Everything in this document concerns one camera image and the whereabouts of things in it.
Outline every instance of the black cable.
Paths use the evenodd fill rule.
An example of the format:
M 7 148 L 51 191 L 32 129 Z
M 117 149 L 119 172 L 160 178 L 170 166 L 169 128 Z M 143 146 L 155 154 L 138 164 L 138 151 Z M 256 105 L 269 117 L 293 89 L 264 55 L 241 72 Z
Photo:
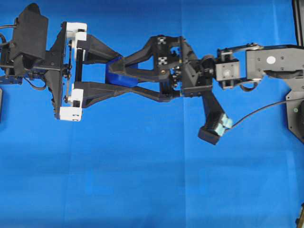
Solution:
M 257 88 L 257 85 L 258 85 L 258 83 L 255 82 L 255 83 L 253 84 L 253 87 L 252 87 L 252 88 L 248 88 L 248 87 L 243 86 L 243 85 L 239 85 L 239 87 L 240 87 L 244 92 L 251 92 L 251 91 L 253 91 L 255 88 Z
M 16 25 L 2 25 L 2 26 L 0 26 L 0 29 L 7 29 L 7 28 L 17 28 L 17 26 Z
M 267 109 L 267 108 L 270 108 L 270 107 L 273 107 L 273 106 L 276 106 L 276 105 L 281 105 L 281 104 L 286 104 L 288 102 L 295 102 L 295 101 L 303 101 L 304 98 L 300 98 L 300 99 L 295 99 L 295 100 L 288 100 L 288 101 L 279 101 L 279 102 L 276 102 L 276 103 L 273 103 L 273 104 L 270 104 L 270 105 L 266 105 L 262 108 L 259 108 L 251 113 L 249 113 L 248 115 L 245 115 L 242 119 L 240 119 L 239 121 L 237 121 L 230 129 L 226 129 L 225 132 L 235 128 L 236 126 L 238 126 L 240 123 L 242 123 L 244 120 L 246 120 L 247 118 L 249 118 L 250 116 L 252 116 L 253 114 L 256 114 L 260 111 L 263 111 L 264 109 Z
M 37 87 L 37 86 L 33 85 L 26 77 L 24 77 L 24 79 L 30 84 L 30 86 L 31 86 L 33 89 L 42 91 L 42 90 L 45 90 L 46 87 L 47 87 L 47 83 L 46 83 L 46 81 L 45 81 L 43 78 L 41 78 L 41 80 L 44 81 L 44 83 L 45 83 L 43 87 Z

